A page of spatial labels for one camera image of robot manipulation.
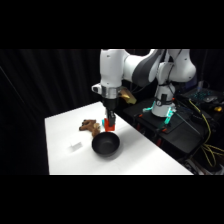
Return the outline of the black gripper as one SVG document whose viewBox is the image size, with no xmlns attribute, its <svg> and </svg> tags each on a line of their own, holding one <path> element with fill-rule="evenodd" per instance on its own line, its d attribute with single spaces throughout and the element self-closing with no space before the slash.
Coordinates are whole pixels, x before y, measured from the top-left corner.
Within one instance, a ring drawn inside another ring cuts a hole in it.
<svg viewBox="0 0 224 224">
<path fill-rule="evenodd" d="M 110 126 L 115 125 L 115 121 L 116 121 L 116 116 L 114 114 L 114 110 L 116 109 L 117 105 L 118 105 L 118 99 L 107 99 L 107 98 L 103 98 L 102 99 L 102 103 L 103 106 L 105 107 L 106 111 L 105 111 L 105 119 L 108 121 L 108 123 L 110 124 Z"/>
</svg>

